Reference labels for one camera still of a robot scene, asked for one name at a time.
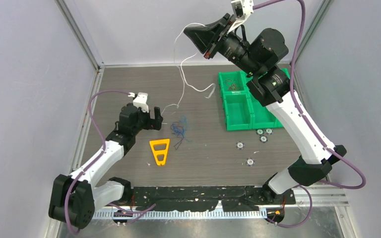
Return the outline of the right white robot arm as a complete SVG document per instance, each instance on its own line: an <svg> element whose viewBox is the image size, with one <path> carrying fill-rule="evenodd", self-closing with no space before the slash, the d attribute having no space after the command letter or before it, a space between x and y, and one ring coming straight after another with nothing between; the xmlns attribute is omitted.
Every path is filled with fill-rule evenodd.
<svg viewBox="0 0 381 238"><path fill-rule="evenodd" d="M219 53L246 73L251 95L280 121L296 143L301 153L299 158L271 176L262 187L264 199L273 204L287 190L297 185L309 186L325 178L332 165L346 154L346 149L336 145L336 155L326 151L298 112L302 104L290 90L290 77L277 65L289 52L283 35L276 29L266 28L249 43L244 36L231 31L233 22L234 17L225 14L205 26L188 26L184 34L206 59Z"/></svg>

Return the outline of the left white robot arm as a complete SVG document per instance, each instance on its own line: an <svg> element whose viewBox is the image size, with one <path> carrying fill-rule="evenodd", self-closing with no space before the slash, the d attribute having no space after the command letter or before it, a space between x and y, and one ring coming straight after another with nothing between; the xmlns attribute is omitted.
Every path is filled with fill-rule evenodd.
<svg viewBox="0 0 381 238"><path fill-rule="evenodd" d="M119 203L127 205L132 199L128 180L112 177L105 184L97 183L103 175L122 159L136 142L142 130L160 130L163 117L154 107L154 118L142 107L128 103L122 107L114 129L103 140L101 149L79 169L69 175L58 175L52 188L48 215L54 220L83 229L95 211Z"/></svg>

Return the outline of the green compartment bin tray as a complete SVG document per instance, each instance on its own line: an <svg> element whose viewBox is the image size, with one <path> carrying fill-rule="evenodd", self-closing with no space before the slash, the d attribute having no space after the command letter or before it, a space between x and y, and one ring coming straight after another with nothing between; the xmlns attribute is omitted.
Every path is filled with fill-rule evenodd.
<svg viewBox="0 0 381 238"><path fill-rule="evenodd" d="M249 92L243 71L218 73L227 131L282 128L280 121Z"/></svg>

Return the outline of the poker chip centre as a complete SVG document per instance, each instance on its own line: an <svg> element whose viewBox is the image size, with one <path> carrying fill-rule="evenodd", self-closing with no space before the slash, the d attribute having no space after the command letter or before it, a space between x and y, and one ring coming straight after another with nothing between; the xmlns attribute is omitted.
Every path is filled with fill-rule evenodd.
<svg viewBox="0 0 381 238"><path fill-rule="evenodd" d="M236 147L239 149L239 150L242 150L244 149L245 145L243 142L239 141L236 143Z"/></svg>

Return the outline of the poker chip lower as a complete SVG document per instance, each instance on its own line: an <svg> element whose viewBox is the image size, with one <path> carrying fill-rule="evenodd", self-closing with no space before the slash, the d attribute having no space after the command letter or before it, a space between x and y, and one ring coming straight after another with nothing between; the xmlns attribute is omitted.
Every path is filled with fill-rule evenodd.
<svg viewBox="0 0 381 238"><path fill-rule="evenodd" d="M246 165L251 167L254 165L254 160L252 158L247 158L246 159Z"/></svg>

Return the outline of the poker chip right upper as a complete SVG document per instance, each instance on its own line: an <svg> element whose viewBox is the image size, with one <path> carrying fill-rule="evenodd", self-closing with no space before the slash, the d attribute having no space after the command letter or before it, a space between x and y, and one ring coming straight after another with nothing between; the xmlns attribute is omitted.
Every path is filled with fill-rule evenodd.
<svg viewBox="0 0 381 238"><path fill-rule="evenodd" d="M271 135L273 133L273 129L272 128L266 128L265 133Z"/></svg>

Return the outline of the yellow triangular plastic frame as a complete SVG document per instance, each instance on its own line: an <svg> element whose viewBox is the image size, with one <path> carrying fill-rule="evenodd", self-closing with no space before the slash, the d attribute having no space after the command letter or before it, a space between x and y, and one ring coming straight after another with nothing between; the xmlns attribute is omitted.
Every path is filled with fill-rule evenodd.
<svg viewBox="0 0 381 238"><path fill-rule="evenodd" d="M149 141L149 145L157 166L164 166L167 162L170 139L158 139Z"/></svg>

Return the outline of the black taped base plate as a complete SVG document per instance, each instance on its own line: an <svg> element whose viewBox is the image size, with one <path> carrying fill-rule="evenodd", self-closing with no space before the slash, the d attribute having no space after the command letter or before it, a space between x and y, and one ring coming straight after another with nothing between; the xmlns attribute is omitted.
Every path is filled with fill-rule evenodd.
<svg viewBox="0 0 381 238"><path fill-rule="evenodd" d="M291 190L282 195L266 195L261 186L141 186L127 191L121 204L139 211L155 204L154 211L213 211L220 203L223 211L256 211L260 205L294 205Z"/></svg>

